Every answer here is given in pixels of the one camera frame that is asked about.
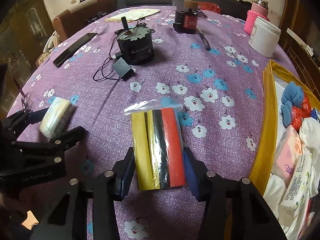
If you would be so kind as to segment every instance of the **brown lid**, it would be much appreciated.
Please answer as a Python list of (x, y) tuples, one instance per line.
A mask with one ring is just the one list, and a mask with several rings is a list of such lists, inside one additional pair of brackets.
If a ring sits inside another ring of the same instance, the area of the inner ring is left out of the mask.
[(191, 8), (191, 9), (197, 9), (198, 8), (198, 3), (196, 1), (192, 1), (192, 0), (185, 0), (184, 1), (184, 7), (185, 8)]

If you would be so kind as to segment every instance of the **pink tissue pack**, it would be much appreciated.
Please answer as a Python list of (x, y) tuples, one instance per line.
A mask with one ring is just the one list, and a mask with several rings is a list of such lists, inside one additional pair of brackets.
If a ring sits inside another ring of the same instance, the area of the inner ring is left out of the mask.
[(284, 180), (287, 187), (296, 167), (298, 156), (302, 154), (302, 143), (296, 130), (289, 125), (276, 148), (272, 174)]

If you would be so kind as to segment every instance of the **red plastic bag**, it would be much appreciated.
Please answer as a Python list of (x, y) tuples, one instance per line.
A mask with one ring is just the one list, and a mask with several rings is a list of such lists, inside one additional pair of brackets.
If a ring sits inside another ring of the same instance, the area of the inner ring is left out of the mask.
[(291, 125), (297, 132), (299, 132), (299, 128), (302, 125), (302, 120), (302, 110), (293, 106), (291, 109)]
[(301, 103), (301, 111), (302, 111), (302, 117), (307, 118), (310, 117), (310, 112), (311, 112), (311, 105), (309, 102), (309, 98), (307, 95), (304, 95), (303, 101)]
[(212, 3), (212, 2), (197, 2), (198, 8), (205, 11), (211, 11), (216, 12), (218, 14), (221, 14), (221, 9), (218, 4)]

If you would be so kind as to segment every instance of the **purple tablecloth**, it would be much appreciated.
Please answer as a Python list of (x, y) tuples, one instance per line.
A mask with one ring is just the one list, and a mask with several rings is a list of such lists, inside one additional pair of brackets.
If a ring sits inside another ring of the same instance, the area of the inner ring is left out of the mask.
[[(100, 19), (60, 44), (24, 86), (35, 110), (48, 107), (55, 96), (69, 98), (76, 110), (68, 128), (81, 125), (88, 131), (86, 140), (66, 152), (67, 176), (32, 188), (36, 214), (43, 214), (57, 187), (72, 178), (96, 176), (122, 159), (132, 145), (130, 120), (123, 109), (153, 98), (181, 96), (184, 144), (208, 169), (228, 179), (249, 175), (262, 123), (262, 71), (269, 59), (250, 48), (241, 20), (205, 12), (209, 19), (199, 19), (198, 26), (212, 48), (206, 51), (199, 35), (173, 30), (172, 7), (154, 8), (161, 12), (145, 22), (156, 31), (152, 35), (156, 56), (148, 64), (134, 66), (136, 75), (130, 80), (92, 79), (107, 57), (114, 31), (121, 28), (120, 23)], [(56, 68), (52, 61), (87, 32), (98, 35)], [(272, 59), (298, 76), (279, 46)], [(17, 102), (9, 114), (22, 108), (20, 96)], [(38, 126), (30, 125), (19, 140), (43, 140)], [(187, 187), (144, 192), (133, 188), (123, 202), (115, 203), (121, 239), (196, 239), (204, 203), (198, 203)], [(91, 206), (89, 202), (89, 239)]]

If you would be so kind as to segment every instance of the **orange object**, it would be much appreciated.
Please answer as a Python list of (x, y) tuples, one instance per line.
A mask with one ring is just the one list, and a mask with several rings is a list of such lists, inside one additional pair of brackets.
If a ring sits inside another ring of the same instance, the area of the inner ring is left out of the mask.
[(291, 125), (297, 132), (299, 132), (299, 128), (302, 125), (302, 120), (302, 110), (293, 106), (291, 109)]
[(176, 115), (173, 108), (163, 108), (161, 113), (168, 153), (170, 187), (183, 186), (186, 183), (186, 179)]
[(201, 10), (211, 11), (221, 14), (221, 9), (218, 4), (211, 2), (198, 2), (198, 8)]
[(307, 118), (310, 117), (310, 112), (311, 112), (311, 104), (309, 102), (309, 98), (307, 95), (304, 95), (303, 101), (301, 103), (301, 111), (302, 111), (302, 117)]

